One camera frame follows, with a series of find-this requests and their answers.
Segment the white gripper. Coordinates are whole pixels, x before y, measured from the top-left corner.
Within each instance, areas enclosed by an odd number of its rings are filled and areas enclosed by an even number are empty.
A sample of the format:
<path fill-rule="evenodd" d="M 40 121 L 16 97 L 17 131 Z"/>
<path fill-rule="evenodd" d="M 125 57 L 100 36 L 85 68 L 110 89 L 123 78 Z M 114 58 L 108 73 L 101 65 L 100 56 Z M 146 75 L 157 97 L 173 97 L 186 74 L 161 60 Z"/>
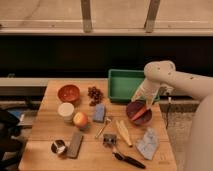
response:
<path fill-rule="evenodd" d="M 131 98 L 131 101 L 136 101 L 144 96 L 146 97 L 146 108 L 150 109 L 155 101 L 159 88 L 159 83 L 152 82 L 145 78 L 144 81 L 141 83 L 140 88 L 135 91 L 134 95 Z"/>

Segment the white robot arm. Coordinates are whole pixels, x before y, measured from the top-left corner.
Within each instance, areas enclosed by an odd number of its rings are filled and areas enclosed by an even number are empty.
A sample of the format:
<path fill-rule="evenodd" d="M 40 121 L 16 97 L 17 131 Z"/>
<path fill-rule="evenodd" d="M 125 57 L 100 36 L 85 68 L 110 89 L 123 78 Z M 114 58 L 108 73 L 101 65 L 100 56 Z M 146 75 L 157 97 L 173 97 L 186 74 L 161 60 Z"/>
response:
<path fill-rule="evenodd" d="M 184 171 L 213 171 L 213 77 L 179 72 L 172 61 L 154 61 L 144 67 L 145 80 L 131 100 L 151 104 L 162 84 L 200 101 L 193 118 Z"/>

